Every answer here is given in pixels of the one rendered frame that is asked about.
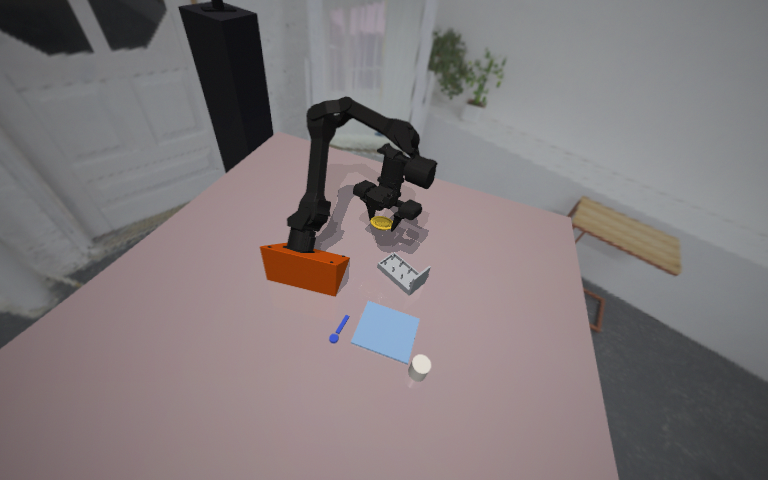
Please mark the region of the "yellow plate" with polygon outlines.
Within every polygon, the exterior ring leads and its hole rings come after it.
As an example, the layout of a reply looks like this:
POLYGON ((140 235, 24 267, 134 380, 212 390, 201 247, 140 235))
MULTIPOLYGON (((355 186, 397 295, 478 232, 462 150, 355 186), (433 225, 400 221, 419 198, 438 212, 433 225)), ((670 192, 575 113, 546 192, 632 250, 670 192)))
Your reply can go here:
POLYGON ((391 229, 393 221, 384 216, 375 216, 371 218, 370 223, 378 230, 389 230, 391 229))

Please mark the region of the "white cylinder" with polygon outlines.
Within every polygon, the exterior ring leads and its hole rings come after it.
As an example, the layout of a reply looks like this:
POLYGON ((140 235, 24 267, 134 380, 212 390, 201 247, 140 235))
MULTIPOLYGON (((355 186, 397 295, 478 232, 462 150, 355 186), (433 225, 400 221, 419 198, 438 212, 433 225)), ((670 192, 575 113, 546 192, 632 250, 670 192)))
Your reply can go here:
POLYGON ((412 360, 408 374, 412 380, 420 382, 424 380, 430 368, 431 363, 429 359, 424 355, 417 355, 412 360))

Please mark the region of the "light blue flat mat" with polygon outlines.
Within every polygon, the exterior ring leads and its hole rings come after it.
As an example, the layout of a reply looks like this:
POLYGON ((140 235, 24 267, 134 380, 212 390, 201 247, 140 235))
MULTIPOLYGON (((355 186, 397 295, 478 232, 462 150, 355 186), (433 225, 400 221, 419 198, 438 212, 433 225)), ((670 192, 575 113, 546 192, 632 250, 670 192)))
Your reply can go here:
POLYGON ((351 343, 408 365, 419 320, 368 301, 351 343))

